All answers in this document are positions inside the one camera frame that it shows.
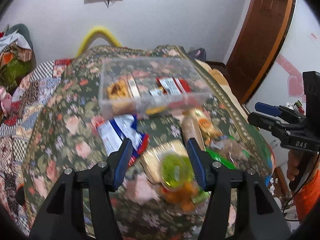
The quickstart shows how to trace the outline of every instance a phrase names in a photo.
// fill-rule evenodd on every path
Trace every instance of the pink wall sticker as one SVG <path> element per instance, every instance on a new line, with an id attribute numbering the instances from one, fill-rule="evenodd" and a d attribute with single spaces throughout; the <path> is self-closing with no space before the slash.
<path id="1" fill-rule="evenodd" d="M 306 96 L 303 91 L 302 73 L 294 65 L 292 65 L 281 54 L 276 58 L 276 62 L 289 74 L 288 77 L 288 93 L 289 97 L 302 98 L 302 102 L 306 102 Z"/>

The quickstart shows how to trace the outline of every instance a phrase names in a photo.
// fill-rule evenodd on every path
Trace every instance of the person's arm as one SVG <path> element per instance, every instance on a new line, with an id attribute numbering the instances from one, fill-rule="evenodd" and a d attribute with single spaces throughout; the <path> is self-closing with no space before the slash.
<path id="1" fill-rule="evenodd" d="M 290 181 L 293 181 L 294 177 L 299 174 L 299 170 L 296 167 L 300 163 L 301 158 L 301 153 L 297 153 L 292 150 L 289 151 L 287 178 Z M 320 171 L 318 170 L 318 165 L 319 164 L 317 163 L 317 166 L 311 174 L 310 179 L 303 186 L 300 192 L 298 192 L 293 198 L 300 221 L 305 219 L 320 196 Z"/>

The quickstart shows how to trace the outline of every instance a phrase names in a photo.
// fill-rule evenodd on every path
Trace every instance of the beige fabric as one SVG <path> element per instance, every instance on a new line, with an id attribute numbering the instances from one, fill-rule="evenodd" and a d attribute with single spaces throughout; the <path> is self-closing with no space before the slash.
<path id="1" fill-rule="evenodd" d="M 248 117 L 247 114 L 245 113 L 245 111 L 243 110 L 241 105 L 239 104 L 235 95 L 232 93 L 231 88 L 229 87 L 228 81 L 225 79 L 225 77 L 222 75 L 222 73 L 217 69 L 211 69 L 210 66 L 205 62 L 202 62 L 200 60 L 196 60 L 196 61 L 201 67 L 203 67 L 207 72 L 209 72 L 209 74 L 219 83 L 221 88 L 229 96 L 230 100 L 235 105 L 235 107 L 238 109 L 240 114 L 244 117 L 244 119 L 247 120 L 247 117 Z"/>

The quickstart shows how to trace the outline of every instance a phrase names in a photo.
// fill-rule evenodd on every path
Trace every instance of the hand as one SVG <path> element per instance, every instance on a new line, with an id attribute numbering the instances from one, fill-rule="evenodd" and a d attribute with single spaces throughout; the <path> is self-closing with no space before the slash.
<path id="1" fill-rule="evenodd" d="M 297 169 L 297 166 L 299 165 L 303 154 L 308 154 L 308 153 L 303 153 L 302 151 L 295 151 L 295 150 L 290 150 L 288 153 L 288 170 L 287 170 L 287 178 L 290 181 L 294 181 L 295 176 L 297 176 L 299 174 L 299 170 Z M 311 159 L 311 162 L 315 163 L 316 161 L 316 157 L 317 154 L 314 154 L 314 157 Z M 307 181 L 307 183 L 309 181 L 311 181 L 313 179 L 313 177 L 315 176 L 316 172 L 318 170 L 318 167 L 316 167 L 313 171 L 313 173 L 311 174 L 309 180 Z"/>

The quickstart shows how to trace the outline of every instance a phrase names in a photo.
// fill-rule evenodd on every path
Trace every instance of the silver screw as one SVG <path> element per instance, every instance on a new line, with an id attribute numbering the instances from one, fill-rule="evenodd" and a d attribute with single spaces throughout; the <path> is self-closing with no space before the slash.
<path id="1" fill-rule="evenodd" d="M 98 163 L 98 166 L 99 166 L 100 168 L 104 168 L 105 166 L 107 166 L 107 163 L 106 163 L 105 161 L 102 161 L 102 162 L 99 162 L 99 163 Z"/>
<path id="2" fill-rule="evenodd" d="M 212 166 L 215 168 L 220 168 L 221 167 L 221 162 L 213 162 Z"/>
<path id="3" fill-rule="evenodd" d="M 247 172 L 248 172 L 250 175 L 253 175 L 253 174 L 256 173 L 256 171 L 255 171 L 253 168 L 247 169 Z"/>
<path id="4" fill-rule="evenodd" d="M 72 169 L 71 168 L 66 168 L 64 170 L 64 174 L 70 175 L 72 173 Z"/>

